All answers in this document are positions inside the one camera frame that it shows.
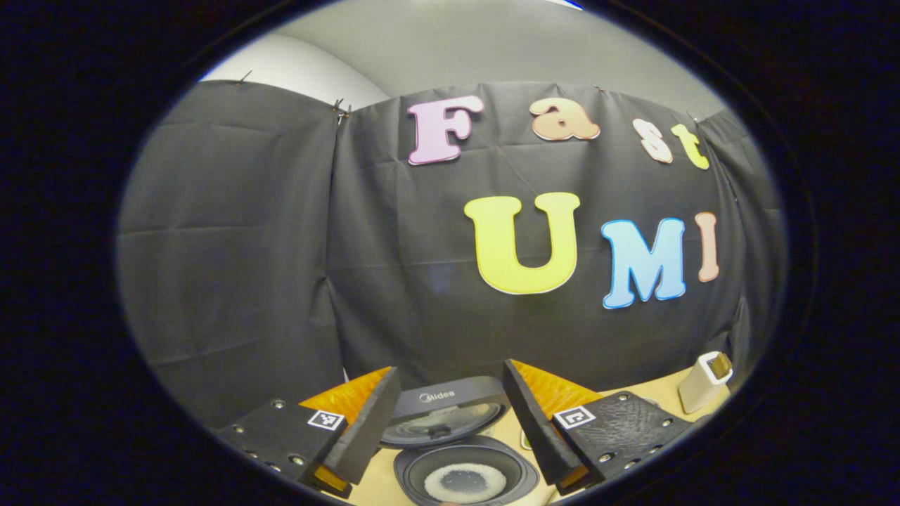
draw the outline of black curtain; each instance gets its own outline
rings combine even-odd
[[[459,158],[413,166],[413,104],[477,95]],[[578,102],[601,133],[551,142],[528,106]],[[651,159],[632,126],[654,123],[674,154]],[[671,127],[700,138],[708,170]],[[509,357],[602,390],[728,353],[740,383],[764,349],[787,275],[767,163],[729,112],[701,122],[593,86],[497,83],[393,98],[338,124],[328,104],[280,88],[203,82],[150,136],[125,195],[119,259],[137,341],[160,380],[220,426],[273,396],[302,398],[382,366],[404,388],[497,375]],[[478,271],[472,199],[518,198],[517,253],[551,254],[538,194],[579,196],[578,265],[546,294],[509,295]],[[700,283],[694,217],[712,212],[717,279]],[[600,227],[635,223],[648,244],[685,224],[687,291],[602,305],[612,277]]]

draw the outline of table surface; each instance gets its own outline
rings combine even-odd
[[[644,399],[653,400],[660,404],[665,411],[679,416],[687,421],[694,421],[699,417],[711,413],[728,398],[728,389],[723,385],[716,391],[715,397],[703,409],[687,414],[681,407],[678,394],[678,385],[688,376],[690,367],[673,375],[664,376],[647,383],[624,386],[614,390],[600,392],[601,395],[610,395],[621,390],[627,390]],[[502,441],[507,446],[515,449],[522,457],[531,463],[540,473],[534,454],[521,445],[522,428],[518,424],[516,414],[509,410],[493,427],[483,431],[483,436]],[[355,485],[350,497],[346,501],[359,506],[414,506],[409,497],[403,493],[397,478],[394,475],[393,461],[399,450],[382,448],[365,470],[365,475],[359,485]],[[541,477],[537,486],[527,496],[513,501],[509,506],[544,506],[561,497],[556,487],[545,483]]]

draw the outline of letter i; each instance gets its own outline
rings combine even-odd
[[[719,265],[716,263],[716,216],[711,212],[702,212],[694,217],[700,227],[700,244],[703,246],[703,265],[697,277],[701,283],[712,281],[719,276]]]

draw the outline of rice cooker lid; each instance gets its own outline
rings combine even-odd
[[[400,394],[382,446],[425,448],[473,436],[509,409],[500,379],[474,376]]]

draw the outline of letter m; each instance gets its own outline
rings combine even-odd
[[[657,281],[658,300],[681,297],[686,289],[681,255],[683,233],[683,221],[675,218],[660,221],[650,250],[633,221],[616,220],[604,224],[600,234],[612,245],[613,281],[612,289],[603,298],[603,307],[623,308],[635,301],[629,283],[632,276],[644,302],[650,299]]]

